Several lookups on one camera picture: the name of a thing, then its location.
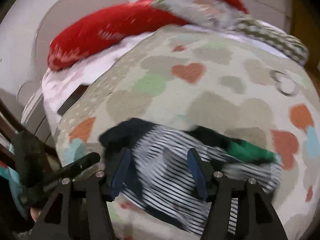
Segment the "dark smartphone on bed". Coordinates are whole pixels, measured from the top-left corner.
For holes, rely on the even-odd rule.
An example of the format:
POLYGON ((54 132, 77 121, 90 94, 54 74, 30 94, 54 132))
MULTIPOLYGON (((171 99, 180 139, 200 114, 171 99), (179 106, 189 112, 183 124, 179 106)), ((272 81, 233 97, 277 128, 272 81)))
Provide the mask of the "dark smartphone on bed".
POLYGON ((57 110, 59 116, 63 116, 85 93, 88 85, 80 85, 57 110))

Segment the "olive cloud pattern bolster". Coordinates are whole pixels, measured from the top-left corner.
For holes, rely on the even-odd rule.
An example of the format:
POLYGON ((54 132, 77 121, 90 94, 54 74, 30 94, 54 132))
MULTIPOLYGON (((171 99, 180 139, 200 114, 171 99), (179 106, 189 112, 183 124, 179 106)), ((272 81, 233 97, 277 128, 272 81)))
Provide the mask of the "olive cloud pattern bolster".
POLYGON ((266 26, 251 15, 242 15, 237 18, 230 30, 276 48, 301 66, 304 66, 309 58, 309 50, 300 39, 276 27, 266 26))

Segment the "floral grey pillow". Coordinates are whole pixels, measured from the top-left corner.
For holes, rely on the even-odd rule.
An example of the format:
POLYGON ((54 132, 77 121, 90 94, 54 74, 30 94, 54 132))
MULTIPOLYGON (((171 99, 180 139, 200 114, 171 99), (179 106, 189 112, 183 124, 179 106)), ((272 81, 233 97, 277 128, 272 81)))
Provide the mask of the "floral grey pillow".
POLYGON ((227 30, 244 13, 222 0, 154 0, 153 8, 166 11, 190 24, 212 30, 227 30))

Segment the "heart patterned quilt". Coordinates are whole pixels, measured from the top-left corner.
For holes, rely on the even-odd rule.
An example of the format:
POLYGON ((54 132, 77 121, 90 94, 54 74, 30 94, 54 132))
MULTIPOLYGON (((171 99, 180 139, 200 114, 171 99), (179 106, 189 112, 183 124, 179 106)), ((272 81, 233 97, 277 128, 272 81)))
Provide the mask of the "heart patterned quilt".
POLYGON ((319 220, 319 96, 292 60, 215 33, 166 26, 97 78, 63 115, 56 149, 63 165, 130 118, 156 123, 153 136, 197 126, 277 153, 267 188, 289 239, 319 220))

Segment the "navy striped frog pants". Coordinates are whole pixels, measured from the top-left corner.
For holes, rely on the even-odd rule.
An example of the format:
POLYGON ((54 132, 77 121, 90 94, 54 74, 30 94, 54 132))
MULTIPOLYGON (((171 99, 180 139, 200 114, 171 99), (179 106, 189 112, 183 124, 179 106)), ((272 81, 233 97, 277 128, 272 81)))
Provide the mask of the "navy striped frog pants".
POLYGON ((189 155, 195 149, 210 172, 230 179, 254 178, 266 193, 280 184, 281 158, 242 139, 196 126, 182 131, 138 118, 99 137, 108 158, 127 148, 131 155, 122 194, 150 215, 200 235, 209 213, 209 180, 189 155))

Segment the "long red pillow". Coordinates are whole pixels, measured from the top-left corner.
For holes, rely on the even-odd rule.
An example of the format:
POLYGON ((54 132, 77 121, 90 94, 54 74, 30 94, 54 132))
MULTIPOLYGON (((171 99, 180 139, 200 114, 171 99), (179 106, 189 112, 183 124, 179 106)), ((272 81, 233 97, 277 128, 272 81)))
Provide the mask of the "long red pillow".
POLYGON ((169 25, 186 25, 183 19, 139 0, 106 7, 78 20, 57 35, 49 46, 47 64, 59 71, 94 55, 128 36, 153 32, 169 25))

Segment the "rounded grey headboard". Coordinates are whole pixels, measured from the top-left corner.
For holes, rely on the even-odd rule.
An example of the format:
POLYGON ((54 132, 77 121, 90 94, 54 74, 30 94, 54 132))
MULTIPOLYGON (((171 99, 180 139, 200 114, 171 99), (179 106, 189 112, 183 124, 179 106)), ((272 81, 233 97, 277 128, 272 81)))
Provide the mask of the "rounded grey headboard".
POLYGON ((49 44, 80 18, 129 0, 17 0, 1 22, 1 100, 17 119, 31 95, 17 97, 47 70, 49 44))

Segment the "white bed sheet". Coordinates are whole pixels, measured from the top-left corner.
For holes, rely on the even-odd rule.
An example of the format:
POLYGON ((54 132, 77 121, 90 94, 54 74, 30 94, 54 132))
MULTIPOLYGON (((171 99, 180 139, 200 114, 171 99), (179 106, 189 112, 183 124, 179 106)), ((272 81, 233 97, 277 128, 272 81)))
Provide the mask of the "white bed sheet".
POLYGON ((41 88, 51 134, 55 134, 61 120, 57 111, 80 85, 91 85, 108 71, 117 59, 152 34, 152 32, 146 32, 126 37, 118 44, 83 59, 67 69, 61 71, 48 69, 42 78, 41 88))

